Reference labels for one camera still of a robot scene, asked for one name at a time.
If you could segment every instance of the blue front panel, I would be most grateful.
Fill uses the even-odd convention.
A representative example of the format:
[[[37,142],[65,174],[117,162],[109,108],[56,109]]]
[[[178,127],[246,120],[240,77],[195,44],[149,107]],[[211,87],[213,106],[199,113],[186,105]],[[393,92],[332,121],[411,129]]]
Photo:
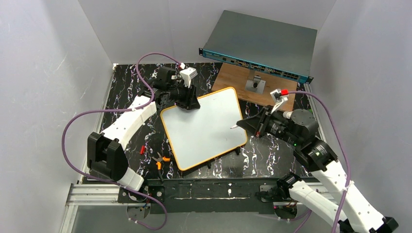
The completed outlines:
[[[262,64],[245,61],[242,59],[238,59],[236,57],[231,57],[231,56],[223,55],[220,53],[211,52],[208,50],[202,50],[202,55],[203,57],[207,57],[213,60],[217,60],[220,62],[226,62],[232,65],[237,65],[237,66],[248,68],[248,69],[253,69],[253,70],[256,70],[262,73],[267,73],[270,75],[278,76],[280,78],[293,80],[299,83],[310,83],[312,81],[312,77],[309,78],[307,76],[280,70],[274,67],[264,66]]]

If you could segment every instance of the white wall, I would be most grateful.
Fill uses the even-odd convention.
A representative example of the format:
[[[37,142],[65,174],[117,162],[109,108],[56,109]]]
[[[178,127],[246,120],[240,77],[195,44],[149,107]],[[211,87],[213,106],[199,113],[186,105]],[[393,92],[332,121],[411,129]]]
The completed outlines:
[[[311,67],[313,92],[331,108],[355,184],[379,211],[396,218],[400,233],[412,227],[411,9],[410,0],[337,0]]]
[[[79,0],[113,63],[161,51],[185,62],[198,54],[223,10],[320,29],[335,0]],[[151,56],[145,63],[170,62]]]
[[[99,109],[112,65],[78,1],[0,3],[0,232],[55,233],[71,182],[61,134],[75,113]],[[76,166],[97,116],[69,131]]]

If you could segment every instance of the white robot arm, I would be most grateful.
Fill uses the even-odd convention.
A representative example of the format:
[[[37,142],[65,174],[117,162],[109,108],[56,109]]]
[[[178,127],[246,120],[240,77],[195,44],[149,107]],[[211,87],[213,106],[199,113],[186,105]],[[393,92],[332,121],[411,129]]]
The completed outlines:
[[[332,197],[339,202],[346,189],[346,173],[337,155],[329,145],[316,136],[318,123],[311,112],[297,109],[279,113],[286,103],[288,93],[277,89],[271,92],[275,106],[266,106],[252,117],[237,122],[237,125],[256,137],[270,133],[294,146],[293,155],[297,161],[312,173]],[[298,176],[289,173],[279,179],[270,192],[259,192],[258,196],[297,200],[322,217],[330,225],[334,223],[338,206],[310,189]],[[391,233],[398,223],[391,217],[378,212],[355,187],[353,182],[347,190],[342,212],[339,215],[341,232]]]
[[[190,83],[196,75],[196,69],[191,67],[180,72],[167,67],[159,68],[157,78],[151,82],[155,94],[153,102],[142,109],[135,109],[150,101],[151,92],[147,88],[141,89],[128,107],[132,111],[124,112],[101,133],[90,134],[87,140],[87,166],[123,186],[138,191],[144,179],[129,167],[124,150],[136,131],[156,113],[156,103],[165,100],[165,97],[186,110],[200,108],[196,98],[196,86]]]

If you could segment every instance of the floor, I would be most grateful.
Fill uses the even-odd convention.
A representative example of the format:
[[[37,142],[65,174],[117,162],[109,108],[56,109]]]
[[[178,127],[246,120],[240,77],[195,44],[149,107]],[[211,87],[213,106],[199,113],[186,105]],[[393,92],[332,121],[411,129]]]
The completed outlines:
[[[210,93],[222,64],[188,63],[187,65],[198,70],[198,76],[192,80],[192,83],[197,86],[197,95]],[[160,66],[175,67],[174,64],[147,64],[141,65],[139,71],[144,78],[152,79],[156,77]],[[135,65],[118,65],[115,69],[106,108],[129,107],[142,85],[137,78]],[[297,83],[296,90],[305,89],[303,85]],[[208,169],[206,165],[201,165],[185,172],[179,171],[173,160],[172,150],[159,116],[162,109],[172,105],[173,103],[170,102],[159,106],[158,112],[136,132],[125,149],[130,167],[145,179],[157,179],[156,165],[150,157],[157,152],[172,158],[162,168],[164,179],[279,178],[289,171],[303,177],[309,175],[292,155],[292,147],[271,135],[259,139],[248,135],[248,142],[241,149],[240,155],[232,152],[218,157],[212,162],[211,169]],[[253,116],[261,107],[240,100],[243,118]],[[297,94],[293,108],[310,109],[309,100],[306,96]],[[119,116],[119,113],[106,113],[101,129],[107,128]],[[146,152],[140,155],[142,145],[145,145]]]

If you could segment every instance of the whiteboard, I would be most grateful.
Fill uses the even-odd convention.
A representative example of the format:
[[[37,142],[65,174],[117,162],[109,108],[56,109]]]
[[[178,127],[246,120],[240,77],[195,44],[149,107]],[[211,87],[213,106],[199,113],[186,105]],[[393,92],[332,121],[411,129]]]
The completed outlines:
[[[228,87],[198,98],[200,109],[173,106],[160,117],[177,167],[184,171],[246,144],[246,131],[230,129],[242,119],[236,91]]]

